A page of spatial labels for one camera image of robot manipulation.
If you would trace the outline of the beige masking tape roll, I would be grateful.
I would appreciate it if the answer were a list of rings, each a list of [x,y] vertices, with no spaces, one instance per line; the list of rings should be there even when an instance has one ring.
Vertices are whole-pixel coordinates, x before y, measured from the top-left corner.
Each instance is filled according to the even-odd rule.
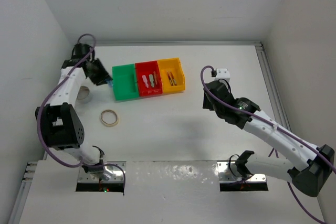
[[[111,113],[115,116],[115,121],[113,123],[108,123],[104,120],[104,115],[106,113]],[[116,111],[114,110],[110,110],[110,109],[107,109],[107,110],[103,110],[101,113],[100,113],[100,122],[106,126],[106,127],[114,127],[116,126],[118,123],[119,123],[119,116],[118,114],[116,113]]]

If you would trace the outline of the pink gel pen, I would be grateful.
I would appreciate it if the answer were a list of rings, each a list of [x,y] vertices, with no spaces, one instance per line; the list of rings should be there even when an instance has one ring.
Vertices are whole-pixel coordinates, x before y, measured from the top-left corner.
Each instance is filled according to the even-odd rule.
[[[173,81],[172,81],[172,79],[171,79],[171,76],[170,76],[169,72],[167,72],[167,77],[168,77],[168,80],[169,80],[169,82],[170,82],[170,85],[171,85],[171,86],[174,86]]]

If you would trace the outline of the large tape roll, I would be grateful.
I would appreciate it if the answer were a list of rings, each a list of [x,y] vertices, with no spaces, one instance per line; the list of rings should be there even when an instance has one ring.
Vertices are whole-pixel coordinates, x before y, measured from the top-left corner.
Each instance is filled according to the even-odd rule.
[[[79,103],[88,103],[91,100],[90,89],[87,86],[81,86],[76,101]]]

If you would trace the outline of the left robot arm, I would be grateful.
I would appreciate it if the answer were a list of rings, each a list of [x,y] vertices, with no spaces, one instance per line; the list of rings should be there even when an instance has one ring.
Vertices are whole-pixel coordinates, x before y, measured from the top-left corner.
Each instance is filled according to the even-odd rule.
[[[104,151],[85,141],[84,126],[75,111],[78,93],[84,81],[96,85],[111,84],[112,78],[95,51],[88,44],[76,43],[70,59],[63,62],[59,88],[47,98],[46,104],[35,111],[39,119],[43,143],[55,151],[62,151],[81,162],[87,174],[100,179],[108,179],[107,168],[103,164]]]

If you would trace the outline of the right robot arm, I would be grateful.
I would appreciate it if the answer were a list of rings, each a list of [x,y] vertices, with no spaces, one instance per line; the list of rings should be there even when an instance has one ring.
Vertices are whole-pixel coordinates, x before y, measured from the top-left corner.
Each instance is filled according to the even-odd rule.
[[[233,97],[226,81],[215,80],[204,84],[203,107],[215,111],[225,122],[263,140],[285,157],[260,157],[253,151],[244,151],[235,160],[236,176],[246,178],[263,173],[292,183],[307,196],[318,196],[332,173],[333,148],[327,144],[318,147],[299,139],[251,100]]]

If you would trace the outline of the orange pen cap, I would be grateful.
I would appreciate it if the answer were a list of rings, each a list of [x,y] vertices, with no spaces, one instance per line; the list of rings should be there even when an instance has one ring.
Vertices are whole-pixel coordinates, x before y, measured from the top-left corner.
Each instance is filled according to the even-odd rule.
[[[153,78],[154,78],[155,86],[157,86],[157,75],[155,71],[153,72]]]

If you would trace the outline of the red gel pen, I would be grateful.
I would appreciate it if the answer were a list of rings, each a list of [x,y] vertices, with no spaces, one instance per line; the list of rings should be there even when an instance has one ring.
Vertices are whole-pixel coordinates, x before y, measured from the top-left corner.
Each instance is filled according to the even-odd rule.
[[[177,85],[177,82],[176,82],[176,80],[175,80],[175,78],[174,78],[174,75],[173,75],[172,72],[170,72],[170,74],[171,74],[171,78],[172,78],[173,84],[176,86],[176,85]]]

